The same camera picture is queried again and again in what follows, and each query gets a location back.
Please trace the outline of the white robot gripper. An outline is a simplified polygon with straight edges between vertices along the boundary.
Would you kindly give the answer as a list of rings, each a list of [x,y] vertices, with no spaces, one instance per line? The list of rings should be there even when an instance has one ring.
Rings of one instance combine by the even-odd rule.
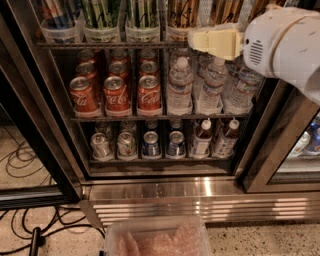
[[[243,51],[245,64],[265,77],[280,78],[297,88],[319,87],[318,11],[271,9],[255,18],[245,35],[239,23],[194,28],[188,32],[188,45],[228,61]]]

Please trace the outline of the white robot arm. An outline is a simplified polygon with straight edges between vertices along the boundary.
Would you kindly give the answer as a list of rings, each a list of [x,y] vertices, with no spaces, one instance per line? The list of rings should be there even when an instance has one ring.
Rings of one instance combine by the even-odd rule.
[[[267,78],[279,78],[320,104],[320,13],[272,5],[247,25],[227,23],[188,32],[189,47],[225,60],[238,56]]]

